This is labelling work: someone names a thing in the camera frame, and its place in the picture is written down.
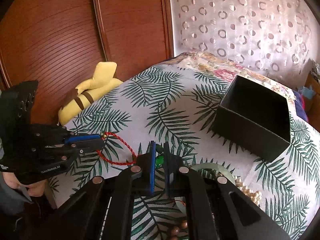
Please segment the person's left hand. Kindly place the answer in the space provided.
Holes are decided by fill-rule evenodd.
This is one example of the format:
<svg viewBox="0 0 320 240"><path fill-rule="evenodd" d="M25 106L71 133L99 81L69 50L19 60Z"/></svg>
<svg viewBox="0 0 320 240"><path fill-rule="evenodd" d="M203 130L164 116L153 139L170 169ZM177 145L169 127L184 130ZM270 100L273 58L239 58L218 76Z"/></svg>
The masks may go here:
<svg viewBox="0 0 320 240"><path fill-rule="evenodd" d="M24 185L21 184L13 173L3 172L3 179L5 183L12 189L21 190L22 187L27 188L27 193L31 197L41 197L44 194L46 188L46 180L42 180L33 184Z"/></svg>

